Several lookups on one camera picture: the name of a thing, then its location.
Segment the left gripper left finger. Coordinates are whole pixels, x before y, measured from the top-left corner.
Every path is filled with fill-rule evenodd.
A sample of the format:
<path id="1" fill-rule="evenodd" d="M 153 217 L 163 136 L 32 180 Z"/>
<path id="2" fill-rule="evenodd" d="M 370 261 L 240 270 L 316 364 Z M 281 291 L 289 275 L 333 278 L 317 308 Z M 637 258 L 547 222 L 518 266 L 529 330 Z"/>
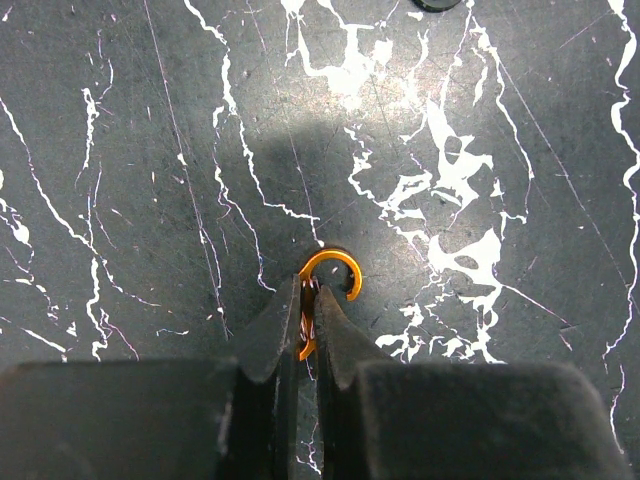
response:
<path id="1" fill-rule="evenodd" d="M 298 276 L 229 355 L 27 363 L 1 375 L 5 479 L 291 479 Z"/>

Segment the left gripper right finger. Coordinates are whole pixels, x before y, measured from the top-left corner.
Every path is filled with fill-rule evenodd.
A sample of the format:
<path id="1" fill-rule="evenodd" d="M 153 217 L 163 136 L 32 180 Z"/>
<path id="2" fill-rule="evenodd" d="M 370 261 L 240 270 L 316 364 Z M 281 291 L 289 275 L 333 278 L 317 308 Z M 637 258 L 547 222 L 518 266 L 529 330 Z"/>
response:
<path id="1" fill-rule="evenodd" d="M 557 363 L 404 364 L 315 301 L 327 479 L 629 479 L 603 402 Z"/>

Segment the orange carabiner keyring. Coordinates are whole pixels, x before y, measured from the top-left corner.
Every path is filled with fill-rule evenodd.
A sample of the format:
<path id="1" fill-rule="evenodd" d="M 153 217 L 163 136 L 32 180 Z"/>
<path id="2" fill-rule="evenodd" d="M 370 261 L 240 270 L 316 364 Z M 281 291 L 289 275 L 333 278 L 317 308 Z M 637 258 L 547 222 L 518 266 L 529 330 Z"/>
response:
<path id="1" fill-rule="evenodd" d="M 362 290 L 363 274 L 356 258 L 347 250 L 332 247 L 313 253 L 298 272 L 300 280 L 300 321 L 298 360 L 304 362 L 317 346 L 314 325 L 315 300 L 321 287 L 329 280 L 349 302 Z"/>

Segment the key with black tag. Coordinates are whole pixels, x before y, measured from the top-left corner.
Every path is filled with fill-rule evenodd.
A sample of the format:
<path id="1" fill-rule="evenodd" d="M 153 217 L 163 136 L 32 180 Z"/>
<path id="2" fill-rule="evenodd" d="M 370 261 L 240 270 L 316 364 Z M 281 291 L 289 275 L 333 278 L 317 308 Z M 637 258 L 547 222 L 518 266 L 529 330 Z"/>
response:
<path id="1" fill-rule="evenodd" d="M 457 6 L 461 0 L 414 0 L 420 8 L 431 13 L 440 13 Z"/>

